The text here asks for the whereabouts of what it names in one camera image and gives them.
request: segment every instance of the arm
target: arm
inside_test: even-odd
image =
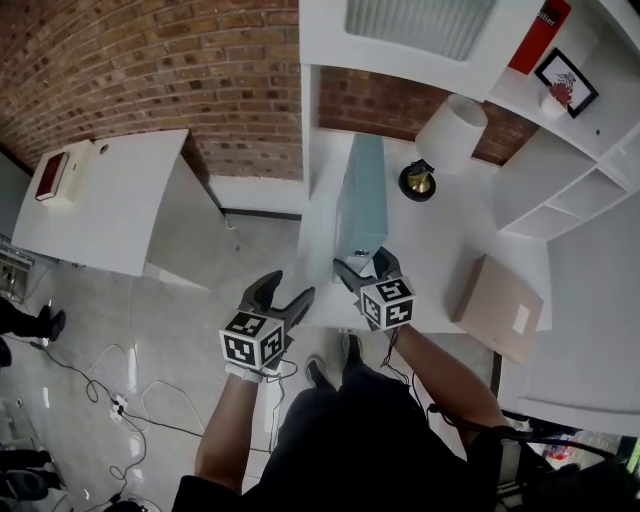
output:
[[[251,447],[258,384],[229,375],[196,457],[197,477],[240,494]]]
[[[478,376],[413,327],[400,327],[395,347],[445,414],[486,427],[508,425],[495,396]],[[465,449],[478,435],[463,428],[458,432]]]

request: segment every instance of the red book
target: red book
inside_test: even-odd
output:
[[[40,177],[40,184],[36,192],[38,201],[44,201],[56,195],[67,160],[69,160],[69,153],[58,153],[49,158]]]
[[[531,73],[570,11],[571,6],[565,0],[547,0],[509,62],[509,67],[525,75]]]

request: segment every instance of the lamp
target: lamp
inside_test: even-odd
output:
[[[487,127],[487,115],[475,101],[450,95],[416,135],[422,157],[400,174],[400,190],[413,201],[426,201],[436,191],[434,170],[447,174],[464,169]]]

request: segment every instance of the fiducial marker cube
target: fiducial marker cube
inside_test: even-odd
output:
[[[405,276],[360,289],[363,314],[382,330],[409,323],[413,316],[415,294]]]
[[[220,343],[227,361],[261,370],[284,351],[284,322],[235,311],[225,328],[220,329]]]

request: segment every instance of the white lampshade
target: white lampshade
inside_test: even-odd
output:
[[[486,127],[487,115],[480,105],[452,94],[418,132],[416,148],[436,172],[460,172],[469,165]]]

